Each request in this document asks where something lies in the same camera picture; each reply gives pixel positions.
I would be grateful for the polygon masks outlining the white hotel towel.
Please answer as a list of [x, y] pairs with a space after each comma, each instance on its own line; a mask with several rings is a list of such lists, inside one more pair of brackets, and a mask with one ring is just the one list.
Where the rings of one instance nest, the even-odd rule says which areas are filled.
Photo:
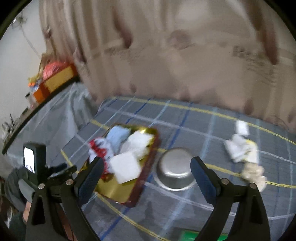
[[234, 163], [246, 159], [251, 148], [247, 140], [238, 134], [234, 134], [230, 140], [225, 140], [224, 147]]

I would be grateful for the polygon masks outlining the white fluffy yellow-lined mitt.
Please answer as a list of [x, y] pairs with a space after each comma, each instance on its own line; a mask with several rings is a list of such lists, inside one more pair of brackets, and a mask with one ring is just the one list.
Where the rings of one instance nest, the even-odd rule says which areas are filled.
[[137, 160], [141, 160], [149, 153], [148, 146], [154, 136], [144, 131], [136, 131], [122, 144], [119, 153], [131, 152]]

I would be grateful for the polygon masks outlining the red plastic bag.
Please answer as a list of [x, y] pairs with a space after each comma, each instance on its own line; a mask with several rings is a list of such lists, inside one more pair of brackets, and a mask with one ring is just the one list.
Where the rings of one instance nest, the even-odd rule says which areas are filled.
[[43, 79], [46, 80], [67, 66], [66, 62], [54, 61], [43, 69]]

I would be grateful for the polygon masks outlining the red yellow cardboard box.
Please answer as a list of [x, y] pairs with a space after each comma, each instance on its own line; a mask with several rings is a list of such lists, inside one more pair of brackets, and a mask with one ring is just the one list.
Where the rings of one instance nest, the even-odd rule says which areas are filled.
[[28, 79], [28, 87], [31, 89], [34, 99], [38, 104], [42, 103], [61, 85], [78, 75], [77, 69], [73, 63], [67, 63], [65, 68], [46, 80], [43, 79], [43, 69], [36, 76]]

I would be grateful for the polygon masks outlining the grey plaid tablecloth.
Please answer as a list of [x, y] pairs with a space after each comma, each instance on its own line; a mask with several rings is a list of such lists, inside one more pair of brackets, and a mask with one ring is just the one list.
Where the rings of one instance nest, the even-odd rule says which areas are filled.
[[[249, 138], [258, 145], [267, 177], [261, 195], [271, 239], [278, 240], [295, 215], [295, 134], [240, 113], [171, 100], [112, 98], [69, 142], [50, 154], [49, 164], [68, 162], [81, 167], [88, 157], [89, 140], [102, 136], [114, 123], [126, 123], [158, 130], [158, 157], [170, 148], [187, 148], [219, 177], [241, 185], [243, 164], [234, 164], [223, 144], [235, 133], [236, 120], [249, 124]], [[197, 185], [166, 190], [150, 174], [134, 208], [95, 195], [84, 211], [102, 240], [178, 240], [184, 229], [199, 231], [212, 206]]]

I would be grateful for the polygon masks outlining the white yellow-edged towel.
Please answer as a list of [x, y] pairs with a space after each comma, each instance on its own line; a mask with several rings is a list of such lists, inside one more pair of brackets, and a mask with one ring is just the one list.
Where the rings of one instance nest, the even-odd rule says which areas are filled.
[[259, 164], [258, 145], [256, 142], [246, 139], [248, 151], [246, 153], [245, 161], [249, 163]]

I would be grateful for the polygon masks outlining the beige printed curtain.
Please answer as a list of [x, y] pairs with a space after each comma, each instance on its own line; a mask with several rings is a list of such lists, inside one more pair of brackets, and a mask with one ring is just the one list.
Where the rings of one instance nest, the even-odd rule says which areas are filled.
[[40, 1], [39, 15], [99, 103], [193, 101], [295, 132], [295, 37], [265, 1]]

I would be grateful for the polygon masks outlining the red white satin cloth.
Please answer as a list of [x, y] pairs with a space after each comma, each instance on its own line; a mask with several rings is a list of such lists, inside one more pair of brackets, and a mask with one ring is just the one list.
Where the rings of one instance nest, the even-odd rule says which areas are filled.
[[103, 159], [104, 167], [101, 179], [108, 181], [109, 176], [114, 173], [110, 166], [110, 161], [114, 157], [111, 143], [106, 138], [95, 138], [89, 142], [89, 162], [91, 163], [95, 157]]

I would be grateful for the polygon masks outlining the light blue fluffy towel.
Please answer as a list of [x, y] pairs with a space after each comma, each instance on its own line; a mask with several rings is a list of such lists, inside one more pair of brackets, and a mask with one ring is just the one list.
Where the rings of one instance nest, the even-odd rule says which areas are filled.
[[108, 132], [106, 139], [110, 142], [115, 155], [119, 153], [121, 143], [130, 136], [130, 129], [122, 126], [114, 126]]

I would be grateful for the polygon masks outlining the small white folded cloth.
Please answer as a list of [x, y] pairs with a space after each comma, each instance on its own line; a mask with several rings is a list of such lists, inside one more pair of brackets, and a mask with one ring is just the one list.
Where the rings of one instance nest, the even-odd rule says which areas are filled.
[[236, 134], [247, 137], [249, 136], [249, 125], [245, 121], [237, 120], [235, 122], [235, 131]]

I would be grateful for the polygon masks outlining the gold red tin tray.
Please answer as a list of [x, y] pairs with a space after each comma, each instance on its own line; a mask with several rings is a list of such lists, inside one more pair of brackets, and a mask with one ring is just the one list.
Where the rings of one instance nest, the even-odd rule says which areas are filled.
[[103, 171], [95, 191], [126, 207], [135, 207], [159, 143], [159, 132], [155, 128], [116, 123], [102, 137], [88, 142], [89, 157], [83, 169], [101, 157]]

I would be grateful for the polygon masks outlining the stainless steel bowl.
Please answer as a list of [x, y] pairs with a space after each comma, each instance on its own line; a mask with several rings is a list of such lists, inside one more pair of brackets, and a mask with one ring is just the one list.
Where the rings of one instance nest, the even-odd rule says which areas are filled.
[[195, 179], [190, 169], [193, 155], [186, 148], [172, 148], [161, 155], [154, 166], [154, 179], [158, 185], [169, 191], [183, 191], [191, 188]]

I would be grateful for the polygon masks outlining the green white tissue box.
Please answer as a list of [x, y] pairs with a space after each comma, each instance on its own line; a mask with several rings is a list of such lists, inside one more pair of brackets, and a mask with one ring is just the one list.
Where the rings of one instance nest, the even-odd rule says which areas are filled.
[[179, 241], [192, 241], [192, 240], [213, 240], [213, 235], [205, 236], [200, 235], [200, 232], [193, 230], [182, 230]]

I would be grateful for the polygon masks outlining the cream satin cloth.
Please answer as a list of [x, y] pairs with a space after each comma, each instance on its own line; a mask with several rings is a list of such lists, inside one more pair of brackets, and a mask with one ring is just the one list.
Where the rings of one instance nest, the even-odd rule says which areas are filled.
[[267, 177], [263, 175], [264, 168], [255, 163], [245, 163], [241, 171], [241, 177], [249, 183], [255, 183], [259, 192], [267, 186]]

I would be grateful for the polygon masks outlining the white foam block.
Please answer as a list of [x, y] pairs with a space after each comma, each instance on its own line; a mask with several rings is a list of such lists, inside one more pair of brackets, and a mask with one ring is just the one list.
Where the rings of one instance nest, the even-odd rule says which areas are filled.
[[131, 152], [114, 156], [110, 161], [118, 184], [123, 184], [139, 177], [142, 169], [139, 161]]

